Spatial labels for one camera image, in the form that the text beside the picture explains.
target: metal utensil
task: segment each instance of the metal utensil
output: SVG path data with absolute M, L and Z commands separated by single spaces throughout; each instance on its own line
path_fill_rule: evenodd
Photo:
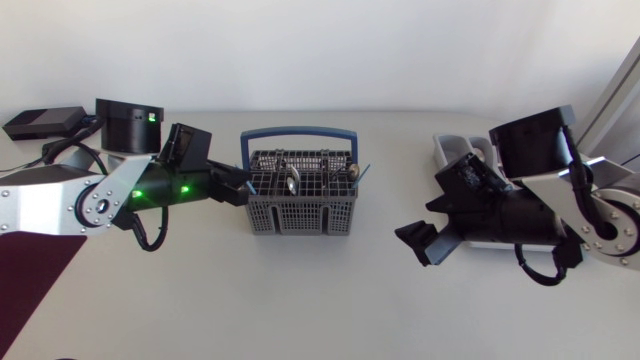
M 293 178 L 287 178 L 287 187 L 289 187 L 289 191 L 292 195 L 298 195 L 298 187 L 296 186 L 296 181 Z
M 360 176 L 360 166 L 358 164 L 351 164 L 347 169 L 349 172 L 349 180 L 355 181 Z
M 300 173 L 293 166 L 291 166 L 291 175 L 293 178 L 287 178 L 287 186 L 293 195 L 298 195 L 298 189 L 300 188 Z

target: dishwasher cutlery basket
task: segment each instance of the dishwasher cutlery basket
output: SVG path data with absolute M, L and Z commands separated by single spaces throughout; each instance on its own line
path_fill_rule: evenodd
M 351 150 L 256 150 L 249 140 L 281 135 L 347 139 Z M 358 197 L 358 137 L 353 131 L 283 126 L 245 131 L 240 136 L 242 165 L 255 191 L 246 205 L 256 235 L 347 235 Z

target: black device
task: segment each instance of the black device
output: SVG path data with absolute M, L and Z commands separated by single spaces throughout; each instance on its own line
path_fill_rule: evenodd
M 81 106 L 26 110 L 11 119 L 2 129 L 11 140 L 71 137 L 83 127 L 82 120 L 86 116 L 87 113 Z
M 129 154 L 160 151 L 163 108 L 96 99 L 96 117 L 104 122 L 103 149 Z
M 568 129 L 574 122 L 571 107 L 562 106 L 492 129 L 491 142 L 511 183 L 473 153 L 466 154 L 435 175 L 444 194 L 426 204 L 429 211 L 449 216 L 447 226 L 438 233 L 433 224 L 418 221 L 396 229 L 396 236 L 413 249 L 424 266 L 440 264 L 463 241 L 514 244 L 519 265 L 533 280 L 557 285 L 567 269 L 582 261 L 580 245 L 584 234 L 596 234 L 596 248 L 620 238 L 619 231 L 603 219 L 596 207 L 592 195 L 594 172 L 581 161 Z M 563 169 L 568 169 L 566 178 L 558 175 Z M 552 208 L 547 203 L 548 193 L 541 192 L 541 182 L 543 190 L 562 189 L 562 184 L 567 184 L 574 203 L 567 199 L 561 205 L 554 203 L 556 207 Z M 564 193 L 565 190 L 556 190 L 553 194 Z M 561 218 L 558 210 L 566 214 Z M 565 222 L 575 224 L 575 219 L 584 221 L 582 235 L 576 233 L 575 225 Z M 544 276 L 529 268 L 522 254 L 523 244 L 553 246 L 556 276 Z M 622 261 L 623 266 L 627 264 L 628 260 Z

